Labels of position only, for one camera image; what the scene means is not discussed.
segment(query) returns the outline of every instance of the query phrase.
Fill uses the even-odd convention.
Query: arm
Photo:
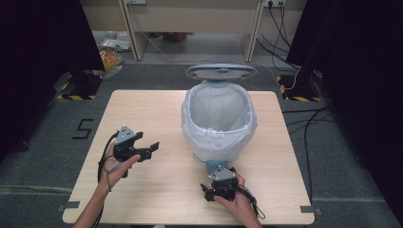
[[[135,155],[125,162],[120,163],[116,168],[114,168],[109,175],[106,174],[105,167],[109,167],[116,162],[113,155],[113,145],[114,142],[109,145],[106,153],[106,162],[101,174],[100,181],[97,188],[94,191],[91,199],[89,200],[86,208],[81,213],[80,217],[77,218],[73,227],[91,227],[101,212],[104,205],[107,194],[110,189],[121,179],[125,171],[131,168],[132,164],[140,159],[140,155]]]
[[[245,185],[245,179],[237,174],[239,185]],[[228,201],[219,196],[215,196],[214,200],[222,204],[231,215],[247,228],[261,228],[261,223],[258,220],[249,199],[242,193],[236,192],[235,198],[232,201]]]

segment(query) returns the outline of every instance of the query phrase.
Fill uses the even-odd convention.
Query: power outlet
[[[145,0],[125,0],[127,5],[145,5]]]
[[[272,8],[282,8],[285,6],[285,0],[264,0],[263,6],[269,7],[269,2],[273,2]]]

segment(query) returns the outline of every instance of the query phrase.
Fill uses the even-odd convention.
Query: black curtain
[[[338,0],[337,25],[314,67],[357,157],[403,225],[403,1]],[[307,0],[290,60],[306,59],[328,4]]]
[[[62,74],[104,66],[79,0],[3,0],[0,29],[3,159],[27,139]]]

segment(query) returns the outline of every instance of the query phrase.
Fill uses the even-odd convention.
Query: gray lid
[[[246,79],[256,74],[256,69],[245,65],[212,64],[192,66],[186,75],[192,79],[224,81]]]

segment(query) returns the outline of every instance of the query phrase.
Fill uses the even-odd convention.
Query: table top
[[[184,90],[116,90],[100,122],[82,171],[69,201],[66,223],[74,223],[84,210],[97,185],[98,161],[110,136],[125,124],[134,132],[143,131],[135,147],[160,142],[152,159],[129,170],[106,198],[101,223],[165,225],[237,225],[220,204],[208,202],[200,187],[211,180],[207,169],[197,162],[181,129]],[[258,201],[266,218],[263,225],[311,224],[313,213],[301,213],[310,206],[296,155],[281,114],[277,95],[250,91],[258,116],[252,140],[230,167],[246,179],[245,186]]]

